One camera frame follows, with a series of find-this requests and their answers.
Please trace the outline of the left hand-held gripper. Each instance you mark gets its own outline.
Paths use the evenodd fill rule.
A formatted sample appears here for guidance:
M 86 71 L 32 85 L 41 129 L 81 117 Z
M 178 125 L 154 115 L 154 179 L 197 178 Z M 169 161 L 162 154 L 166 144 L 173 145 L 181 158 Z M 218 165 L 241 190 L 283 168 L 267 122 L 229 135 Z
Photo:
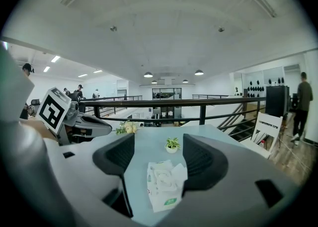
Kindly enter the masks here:
M 56 87 L 47 91 L 36 117 L 61 146 L 79 144 L 83 137 L 106 136 L 112 131 L 112 126 L 104 120 L 81 113 L 79 103 Z

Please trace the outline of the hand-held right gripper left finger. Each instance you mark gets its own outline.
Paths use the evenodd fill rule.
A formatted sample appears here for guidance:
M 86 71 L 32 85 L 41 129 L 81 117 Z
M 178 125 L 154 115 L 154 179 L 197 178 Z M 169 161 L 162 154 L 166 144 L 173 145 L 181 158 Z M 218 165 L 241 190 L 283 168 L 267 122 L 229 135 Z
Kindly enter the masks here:
M 139 227 L 133 221 L 124 173 L 134 135 L 105 136 L 77 145 L 44 140 L 51 174 L 63 194 L 67 227 Z

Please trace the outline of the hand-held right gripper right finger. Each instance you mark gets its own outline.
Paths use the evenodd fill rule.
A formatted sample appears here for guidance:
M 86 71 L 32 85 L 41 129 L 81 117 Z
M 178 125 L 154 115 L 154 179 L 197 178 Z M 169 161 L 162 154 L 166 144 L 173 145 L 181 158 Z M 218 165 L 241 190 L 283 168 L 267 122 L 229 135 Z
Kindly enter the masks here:
M 237 144 L 185 134 L 188 178 L 159 227 L 265 227 L 299 186 L 272 162 Z

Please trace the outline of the white tissue pack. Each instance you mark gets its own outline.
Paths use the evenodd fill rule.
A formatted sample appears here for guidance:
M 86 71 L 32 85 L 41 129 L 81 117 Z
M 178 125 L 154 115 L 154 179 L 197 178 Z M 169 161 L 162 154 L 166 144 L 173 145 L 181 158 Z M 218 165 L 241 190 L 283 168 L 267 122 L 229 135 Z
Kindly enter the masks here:
M 171 160 L 148 163 L 147 190 L 155 213 L 171 210 L 181 201 L 183 188 L 177 189 L 172 181 L 173 167 Z

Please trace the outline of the yellow flower bouquet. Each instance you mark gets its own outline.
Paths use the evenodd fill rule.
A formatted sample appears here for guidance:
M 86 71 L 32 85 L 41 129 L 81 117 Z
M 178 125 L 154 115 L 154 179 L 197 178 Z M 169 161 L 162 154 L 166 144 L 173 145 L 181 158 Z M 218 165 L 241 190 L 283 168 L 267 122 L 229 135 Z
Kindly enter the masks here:
M 126 134 L 126 133 L 133 133 L 135 134 L 137 132 L 137 126 L 134 122 L 131 122 L 131 121 L 123 121 L 123 122 L 120 122 L 120 126 L 119 128 L 116 128 L 116 134 Z

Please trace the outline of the thin black metal railing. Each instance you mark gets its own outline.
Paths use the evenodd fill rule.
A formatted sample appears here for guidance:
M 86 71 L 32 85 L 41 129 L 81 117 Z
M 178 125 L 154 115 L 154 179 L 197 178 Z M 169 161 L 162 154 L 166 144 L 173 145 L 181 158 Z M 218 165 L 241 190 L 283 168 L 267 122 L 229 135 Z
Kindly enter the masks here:
M 85 104 L 85 108 L 83 109 L 83 113 L 88 115 L 95 115 L 94 107 L 88 106 L 88 101 L 124 101 L 124 100 L 131 100 L 131 101 L 139 101 L 143 100 L 141 95 L 133 95 L 133 96 L 117 96 L 117 97 L 101 97 L 101 98 L 91 98 L 91 99 L 83 99 L 81 103 Z M 115 115 L 117 112 L 123 111 L 127 108 L 125 107 L 99 107 L 99 116 L 100 117 L 109 117 L 111 115 Z
M 192 99 L 224 99 L 229 98 L 229 95 L 220 94 L 193 94 Z

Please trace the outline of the small potted green plant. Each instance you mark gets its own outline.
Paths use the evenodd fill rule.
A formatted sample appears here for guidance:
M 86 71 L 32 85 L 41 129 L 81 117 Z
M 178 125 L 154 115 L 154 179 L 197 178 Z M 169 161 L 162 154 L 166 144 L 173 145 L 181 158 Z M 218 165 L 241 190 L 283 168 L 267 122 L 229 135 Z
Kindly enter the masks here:
M 168 138 L 166 140 L 165 149 L 168 153 L 176 153 L 181 149 L 178 138 Z

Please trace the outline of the wooden desk white legs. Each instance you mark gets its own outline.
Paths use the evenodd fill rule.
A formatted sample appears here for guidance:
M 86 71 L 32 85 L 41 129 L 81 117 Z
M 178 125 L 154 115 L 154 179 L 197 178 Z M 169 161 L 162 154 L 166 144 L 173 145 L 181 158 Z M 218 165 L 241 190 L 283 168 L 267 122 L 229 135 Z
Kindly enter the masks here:
M 45 124 L 41 121 L 41 120 L 37 120 L 37 119 L 19 119 L 21 124 L 30 126 L 32 128 L 34 128 L 36 131 L 43 133 L 48 131 L 47 127 L 45 126 Z

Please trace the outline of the white folding chair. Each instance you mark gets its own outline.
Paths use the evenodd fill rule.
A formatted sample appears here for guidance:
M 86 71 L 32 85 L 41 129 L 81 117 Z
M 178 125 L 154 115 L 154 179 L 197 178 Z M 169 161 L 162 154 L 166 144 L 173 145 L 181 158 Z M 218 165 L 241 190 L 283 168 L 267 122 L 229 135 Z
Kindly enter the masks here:
M 253 152 L 269 159 L 279 137 L 283 117 L 275 117 L 264 113 L 258 113 L 256 124 L 251 137 L 240 143 Z

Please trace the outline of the black framed glass partition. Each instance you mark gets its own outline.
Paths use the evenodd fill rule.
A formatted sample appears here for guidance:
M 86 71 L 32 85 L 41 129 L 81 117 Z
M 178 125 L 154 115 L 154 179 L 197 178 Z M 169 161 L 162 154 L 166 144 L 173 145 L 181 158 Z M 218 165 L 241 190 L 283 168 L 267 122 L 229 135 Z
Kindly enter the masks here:
M 178 100 L 182 99 L 182 88 L 153 88 L 153 100 Z

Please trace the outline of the black cabinet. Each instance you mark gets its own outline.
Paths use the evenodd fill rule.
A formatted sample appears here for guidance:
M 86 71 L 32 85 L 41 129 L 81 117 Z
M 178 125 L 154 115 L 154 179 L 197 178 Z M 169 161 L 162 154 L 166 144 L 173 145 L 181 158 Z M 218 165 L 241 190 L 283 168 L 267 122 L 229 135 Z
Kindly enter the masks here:
M 275 117 L 284 117 L 288 112 L 289 87 L 285 85 L 266 88 L 265 113 Z

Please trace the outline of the group of black wall-hung items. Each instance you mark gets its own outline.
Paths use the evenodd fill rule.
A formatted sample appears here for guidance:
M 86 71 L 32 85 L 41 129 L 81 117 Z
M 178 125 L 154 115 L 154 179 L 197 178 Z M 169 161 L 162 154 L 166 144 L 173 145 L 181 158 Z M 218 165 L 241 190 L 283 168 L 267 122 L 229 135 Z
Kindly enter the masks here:
M 256 81 L 255 85 L 253 85 L 252 81 L 249 82 L 249 87 L 247 88 L 247 97 L 265 97 L 267 92 L 267 87 L 274 86 L 282 86 L 285 83 L 285 79 L 283 77 L 279 77 L 276 81 L 272 79 L 268 80 L 268 84 L 261 85 L 259 80 Z

